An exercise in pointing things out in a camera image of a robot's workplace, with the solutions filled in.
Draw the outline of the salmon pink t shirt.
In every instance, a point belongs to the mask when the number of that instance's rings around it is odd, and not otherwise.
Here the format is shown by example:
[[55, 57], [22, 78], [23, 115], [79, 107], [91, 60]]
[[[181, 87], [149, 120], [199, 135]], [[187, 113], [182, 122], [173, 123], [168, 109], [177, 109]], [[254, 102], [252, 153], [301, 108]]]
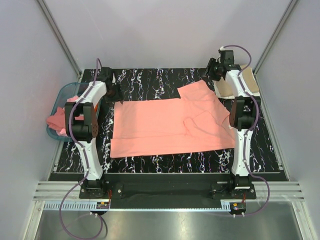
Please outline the salmon pink t shirt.
[[235, 147], [229, 111], [204, 80], [178, 88], [179, 97], [114, 105], [110, 157], [184, 154]]

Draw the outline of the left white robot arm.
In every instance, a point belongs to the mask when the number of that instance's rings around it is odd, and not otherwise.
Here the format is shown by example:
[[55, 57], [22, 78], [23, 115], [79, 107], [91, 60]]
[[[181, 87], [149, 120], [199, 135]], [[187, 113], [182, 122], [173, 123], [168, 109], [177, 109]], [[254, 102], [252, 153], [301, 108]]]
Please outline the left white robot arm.
[[111, 103], [123, 101], [121, 87], [109, 67], [96, 72], [82, 95], [64, 105], [65, 132], [75, 143], [84, 168], [83, 180], [79, 182], [81, 199], [103, 198], [110, 193], [96, 146], [99, 131], [96, 108], [102, 99]]

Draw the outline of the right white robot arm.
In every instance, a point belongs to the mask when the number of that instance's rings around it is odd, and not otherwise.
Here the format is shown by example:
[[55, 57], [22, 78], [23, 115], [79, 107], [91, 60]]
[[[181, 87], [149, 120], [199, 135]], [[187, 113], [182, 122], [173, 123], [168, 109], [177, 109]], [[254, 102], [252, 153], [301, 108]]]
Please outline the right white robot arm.
[[234, 101], [231, 107], [229, 123], [235, 134], [234, 158], [230, 177], [222, 187], [212, 185], [212, 196], [217, 199], [231, 197], [238, 200], [253, 200], [256, 196], [253, 177], [250, 170], [251, 139], [259, 120], [261, 99], [254, 96], [246, 84], [240, 65], [235, 63], [234, 51], [222, 46], [219, 58], [211, 58], [205, 74], [213, 81], [224, 80], [230, 85]]

